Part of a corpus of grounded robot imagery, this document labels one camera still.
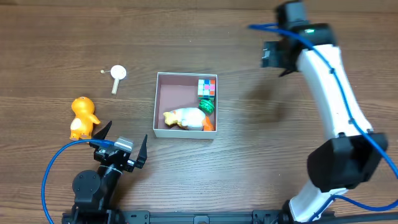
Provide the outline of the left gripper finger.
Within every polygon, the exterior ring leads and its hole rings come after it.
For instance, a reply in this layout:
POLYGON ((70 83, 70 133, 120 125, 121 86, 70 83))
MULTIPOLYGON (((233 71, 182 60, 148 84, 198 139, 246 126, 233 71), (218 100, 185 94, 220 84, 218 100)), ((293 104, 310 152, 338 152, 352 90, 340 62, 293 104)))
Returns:
POLYGON ((112 145, 112 143, 109 143, 108 140, 105 140, 105 138, 111 128, 111 125, 112 125, 112 121, 109 121, 108 124, 103 129, 101 129, 100 131, 98 131, 96 134, 94 134, 92 136, 92 139, 101 140, 102 143, 97 144, 97 143, 90 142, 89 143, 90 147, 109 147, 112 145))
POLYGON ((137 155, 137 159, 135 161, 134 167, 141 169, 144 167, 144 164, 147 160, 147 135, 145 135, 139 153, 137 155))

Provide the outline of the orange dinosaur toy figure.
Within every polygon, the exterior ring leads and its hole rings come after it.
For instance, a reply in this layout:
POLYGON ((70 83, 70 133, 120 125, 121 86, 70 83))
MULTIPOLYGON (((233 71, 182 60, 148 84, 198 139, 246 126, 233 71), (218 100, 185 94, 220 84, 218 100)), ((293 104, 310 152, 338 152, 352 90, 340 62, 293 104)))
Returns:
POLYGON ((75 113, 75 118, 70 125, 70 139, 72 141, 91 139, 94 125, 101 123, 94 115, 94 103, 88 97, 78 97, 72 103, 72 111, 75 113))

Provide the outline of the white duck plush toy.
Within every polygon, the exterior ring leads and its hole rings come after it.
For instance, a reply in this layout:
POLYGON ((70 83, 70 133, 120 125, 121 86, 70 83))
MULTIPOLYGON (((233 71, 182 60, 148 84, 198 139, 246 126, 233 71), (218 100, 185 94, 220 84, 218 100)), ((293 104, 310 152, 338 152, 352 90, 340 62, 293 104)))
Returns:
POLYGON ((199 108, 180 108, 163 113, 165 124, 189 131, 214 131, 210 118, 199 108))

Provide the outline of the green round plastic toy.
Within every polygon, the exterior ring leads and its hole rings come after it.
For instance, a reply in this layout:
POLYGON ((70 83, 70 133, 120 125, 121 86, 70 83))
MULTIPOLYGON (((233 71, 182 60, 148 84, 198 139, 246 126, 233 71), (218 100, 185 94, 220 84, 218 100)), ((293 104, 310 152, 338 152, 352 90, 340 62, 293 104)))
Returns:
POLYGON ((200 100, 198 107, 206 114, 212 114, 215 110, 215 106, 214 106, 213 102, 208 99, 200 100))

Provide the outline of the multicolour puzzle cube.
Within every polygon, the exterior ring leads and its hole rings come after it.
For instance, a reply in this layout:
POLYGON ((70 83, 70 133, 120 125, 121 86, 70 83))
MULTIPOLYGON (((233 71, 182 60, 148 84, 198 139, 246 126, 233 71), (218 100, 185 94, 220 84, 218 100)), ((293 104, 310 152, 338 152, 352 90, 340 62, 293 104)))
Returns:
POLYGON ((197 95, 201 100, 214 101, 216 96, 216 80, 199 79, 197 95))

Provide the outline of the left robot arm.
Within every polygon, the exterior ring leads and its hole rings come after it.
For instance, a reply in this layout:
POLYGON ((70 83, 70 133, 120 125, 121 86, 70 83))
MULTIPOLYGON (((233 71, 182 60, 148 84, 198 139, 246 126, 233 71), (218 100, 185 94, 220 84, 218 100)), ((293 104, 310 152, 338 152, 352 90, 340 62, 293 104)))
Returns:
POLYGON ((103 211, 109 209, 111 198, 123 172, 141 169, 147 160, 147 137, 142 141, 136 159, 131 159, 133 142, 123 137, 115 142, 105 140, 112 122, 96 133, 89 142, 94 149, 94 160, 99 162, 98 170, 84 170, 73 180, 75 206, 81 210, 103 211))

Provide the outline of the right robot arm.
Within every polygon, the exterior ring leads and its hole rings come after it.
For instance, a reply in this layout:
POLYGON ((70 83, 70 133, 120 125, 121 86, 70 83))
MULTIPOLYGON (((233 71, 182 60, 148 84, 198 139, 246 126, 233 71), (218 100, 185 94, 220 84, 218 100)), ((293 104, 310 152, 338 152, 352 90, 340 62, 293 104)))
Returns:
POLYGON ((302 1, 283 3, 276 13, 283 36, 277 48, 286 72, 303 74, 326 139, 308 156, 309 180, 287 204, 292 221, 308 223, 320 219, 334 197, 371 178, 388 142, 374 132, 356 101, 331 27, 312 24, 302 1))

